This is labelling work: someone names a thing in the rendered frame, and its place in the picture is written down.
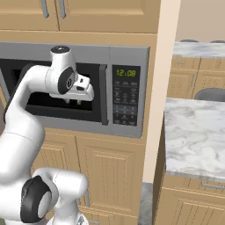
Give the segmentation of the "light wood wall cupboard door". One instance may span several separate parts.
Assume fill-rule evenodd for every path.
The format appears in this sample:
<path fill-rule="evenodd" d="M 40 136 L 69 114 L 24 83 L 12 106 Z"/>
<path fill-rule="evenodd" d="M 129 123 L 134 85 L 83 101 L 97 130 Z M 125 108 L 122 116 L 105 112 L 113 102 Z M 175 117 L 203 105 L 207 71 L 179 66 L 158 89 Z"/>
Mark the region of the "light wood wall cupboard door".
<path fill-rule="evenodd" d="M 58 31 L 55 0 L 46 0 L 44 18 L 40 0 L 0 0 L 0 30 Z"/>
<path fill-rule="evenodd" d="M 161 0 L 64 0 L 61 31 L 157 33 Z"/>

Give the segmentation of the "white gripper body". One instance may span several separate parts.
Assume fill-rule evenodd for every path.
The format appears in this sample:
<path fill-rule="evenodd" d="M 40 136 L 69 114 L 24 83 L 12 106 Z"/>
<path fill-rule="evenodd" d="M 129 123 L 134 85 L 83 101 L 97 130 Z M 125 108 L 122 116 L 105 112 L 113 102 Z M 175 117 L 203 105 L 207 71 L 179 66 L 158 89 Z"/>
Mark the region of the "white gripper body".
<path fill-rule="evenodd" d="M 52 98 L 92 101 L 94 90 L 90 83 L 75 83 L 66 94 L 51 94 Z"/>

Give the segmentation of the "grey built-in microwave oven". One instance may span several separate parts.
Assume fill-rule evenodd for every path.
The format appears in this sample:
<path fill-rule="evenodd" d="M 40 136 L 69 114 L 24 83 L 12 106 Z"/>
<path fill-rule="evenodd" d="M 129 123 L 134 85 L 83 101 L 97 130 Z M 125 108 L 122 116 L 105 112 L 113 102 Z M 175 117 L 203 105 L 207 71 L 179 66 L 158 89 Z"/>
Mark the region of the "grey built-in microwave oven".
<path fill-rule="evenodd" d="M 106 68 L 107 119 L 112 135 L 140 138 L 148 76 L 149 48 L 109 48 Z"/>

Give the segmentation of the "light wood island cupboards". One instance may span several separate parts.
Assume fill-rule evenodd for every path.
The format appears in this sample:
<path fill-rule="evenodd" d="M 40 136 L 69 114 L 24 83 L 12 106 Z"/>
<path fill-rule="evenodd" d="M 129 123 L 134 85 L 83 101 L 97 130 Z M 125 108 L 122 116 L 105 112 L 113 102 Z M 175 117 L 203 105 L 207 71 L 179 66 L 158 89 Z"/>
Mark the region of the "light wood island cupboards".
<path fill-rule="evenodd" d="M 153 184 L 153 225 L 225 225 L 225 153 L 201 134 L 170 147 L 161 132 Z"/>

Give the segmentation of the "light wood cupboard run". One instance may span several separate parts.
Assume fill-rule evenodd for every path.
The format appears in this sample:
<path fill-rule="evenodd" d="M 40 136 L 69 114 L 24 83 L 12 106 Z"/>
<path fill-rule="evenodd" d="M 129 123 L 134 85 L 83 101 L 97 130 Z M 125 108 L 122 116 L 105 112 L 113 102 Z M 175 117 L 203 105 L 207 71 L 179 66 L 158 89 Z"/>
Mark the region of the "light wood cupboard run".
<path fill-rule="evenodd" d="M 172 58 L 168 98 L 191 99 L 207 88 L 225 89 L 225 58 Z"/>

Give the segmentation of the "light wood drawer front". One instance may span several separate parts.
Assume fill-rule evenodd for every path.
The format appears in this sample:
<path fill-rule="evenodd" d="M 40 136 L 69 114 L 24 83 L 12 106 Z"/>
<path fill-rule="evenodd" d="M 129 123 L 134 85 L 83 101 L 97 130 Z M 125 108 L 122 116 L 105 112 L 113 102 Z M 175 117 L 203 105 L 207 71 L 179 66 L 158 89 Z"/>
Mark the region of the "light wood drawer front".
<path fill-rule="evenodd" d="M 138 219 L 134 216 L 89 209 L 88 207 L 79 207 L 79 210 L 90 225 L 138 225 Z"/>

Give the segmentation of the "pale tall cabinet side panel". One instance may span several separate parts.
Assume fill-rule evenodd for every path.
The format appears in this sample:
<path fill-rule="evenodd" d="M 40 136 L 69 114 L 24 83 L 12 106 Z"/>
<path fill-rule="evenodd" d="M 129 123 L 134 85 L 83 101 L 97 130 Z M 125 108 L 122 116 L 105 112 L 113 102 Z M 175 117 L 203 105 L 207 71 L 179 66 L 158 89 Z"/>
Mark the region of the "pale tall cabinet side panel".
<path fill-rule="evenodd" d="M 155 176 L 156 159 L 163 124 L 163 111 L 169 84 L 180 4 L 181 0 L 161 1 L 153 81 L 150 94 L 149 126 L 142 177 L 142 181 L 145 183 L 152 183 Z"/>

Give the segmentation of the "microwave door with dark window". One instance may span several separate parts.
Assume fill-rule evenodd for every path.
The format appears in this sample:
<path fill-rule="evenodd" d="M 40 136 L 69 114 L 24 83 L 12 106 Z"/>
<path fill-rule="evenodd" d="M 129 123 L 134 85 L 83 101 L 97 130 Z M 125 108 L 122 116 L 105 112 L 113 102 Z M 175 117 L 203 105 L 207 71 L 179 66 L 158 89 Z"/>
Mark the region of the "microwave door with dark window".
<path fill-rule="evenodd" d="M 9 99 L 13 93 L 22 68 L 30 63 L 41 66 L 51 64 L 49 43 L 0 42 L 0 85 L 4 97 Z M 36 115 L 46 127 L 110 134 L 110 122 L 101 123 L 99 66 L 108 66 L 109 48 L 100 46 L 71 45 L 78 74 L 89 77 L 94 90 L 92 101 L 52 98 L 47 93 L 35 92 L 29 98 L 26 110 Z"/>

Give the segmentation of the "light wood base cupboard door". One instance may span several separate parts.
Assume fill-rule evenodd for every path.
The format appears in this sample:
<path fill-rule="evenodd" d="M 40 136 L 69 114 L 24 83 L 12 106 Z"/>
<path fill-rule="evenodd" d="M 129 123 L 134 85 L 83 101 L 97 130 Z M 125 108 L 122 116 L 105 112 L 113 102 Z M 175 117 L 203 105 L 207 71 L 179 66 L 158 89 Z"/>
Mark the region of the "light wood base cupboard door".
<path fill-rule="evenodd" d="M 45 141 L 33 162 L 31 173 L 41 167 L 80 171 L 76 138 L 72 135 L 46 133 Z"/>
<path fill-rule="evenodd" d="M 145 147 L 84 137 L 76 144 L 81 172 L 89 180 L 90 207 L 137 217 Z"/>

